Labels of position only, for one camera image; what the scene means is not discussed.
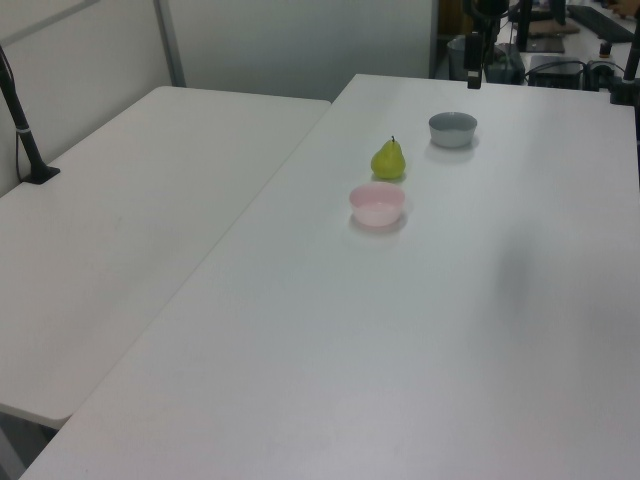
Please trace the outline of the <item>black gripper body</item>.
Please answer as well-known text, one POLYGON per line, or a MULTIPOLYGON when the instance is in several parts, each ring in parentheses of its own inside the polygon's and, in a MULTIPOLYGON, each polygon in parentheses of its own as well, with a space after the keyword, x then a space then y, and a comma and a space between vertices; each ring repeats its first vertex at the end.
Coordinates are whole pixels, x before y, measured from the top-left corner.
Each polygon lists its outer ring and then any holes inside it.
POLYGON ((480 71, 483 63, 483 35, 471 32, 465 36, 463 67, 467 71, 480 71))

